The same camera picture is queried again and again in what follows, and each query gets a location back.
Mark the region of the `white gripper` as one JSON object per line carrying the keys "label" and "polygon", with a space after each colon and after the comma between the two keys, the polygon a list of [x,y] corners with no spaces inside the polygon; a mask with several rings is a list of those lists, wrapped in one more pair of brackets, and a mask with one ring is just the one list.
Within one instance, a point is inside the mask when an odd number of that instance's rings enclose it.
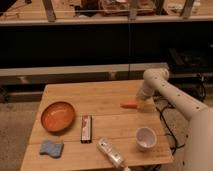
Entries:
{"label": "white gripper", "polygon": [[152,97],[154,94],[154,89],[148,85],[146,82],[143,82],[136,93],[137,100],[137,109],[143,110],[145,108],[145,100]]}

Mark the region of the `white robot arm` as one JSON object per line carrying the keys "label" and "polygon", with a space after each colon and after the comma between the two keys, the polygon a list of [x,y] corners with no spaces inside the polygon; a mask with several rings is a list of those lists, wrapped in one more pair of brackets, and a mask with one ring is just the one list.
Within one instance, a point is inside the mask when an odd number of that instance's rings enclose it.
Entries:
{"label": "white robot arm", "polygon": [[136,99],[145,101],[158,91],[182,113],[189,121],[182,171],[213,171],[213,107],[176,88],[168,79],[166,68],[145,70]]}

